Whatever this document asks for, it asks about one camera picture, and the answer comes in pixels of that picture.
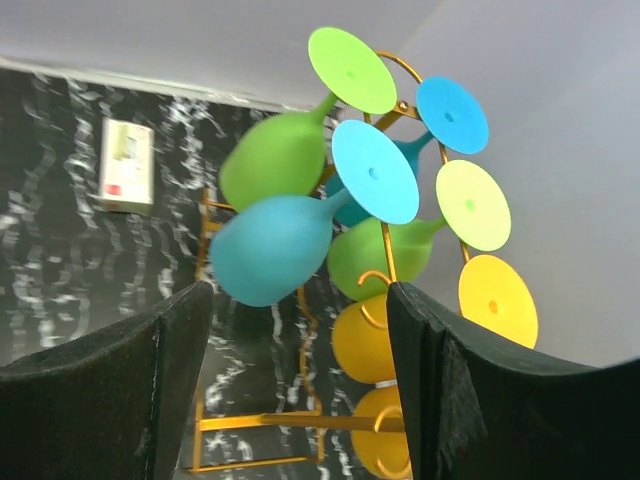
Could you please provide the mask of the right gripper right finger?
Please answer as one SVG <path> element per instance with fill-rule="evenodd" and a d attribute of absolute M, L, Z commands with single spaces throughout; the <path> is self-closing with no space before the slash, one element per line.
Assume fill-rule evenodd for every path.
<path fill-rule="evenodd" d="M 635 479 L 639 363 L 516 344 L 397 282 L 390 343 L 417 479 Z"/>

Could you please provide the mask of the light blue wine glass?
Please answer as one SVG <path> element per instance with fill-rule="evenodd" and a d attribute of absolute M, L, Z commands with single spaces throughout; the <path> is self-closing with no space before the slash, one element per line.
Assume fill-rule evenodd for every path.
<path fill-rule="evenodd" d="M 213 238 L 209 260 L 219 287 L 236 301 L 265 307 L 304 285 L 321 267 L 335 213 L 353 200 L 394 225 L 418 213 L 416 178 L 399 147 L 360 120 L 335 129 L 331 153 L 343 187 L 326 199 L 280 195 L 261 200 Z"/>

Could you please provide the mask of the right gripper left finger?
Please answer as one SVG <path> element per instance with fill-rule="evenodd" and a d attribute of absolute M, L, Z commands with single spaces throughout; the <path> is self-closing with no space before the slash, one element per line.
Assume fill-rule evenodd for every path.
<path fill-rule="evenodd" d="M 197 281 L 2 367 L 2 478 L 172 478 L 212 313 Z"/>

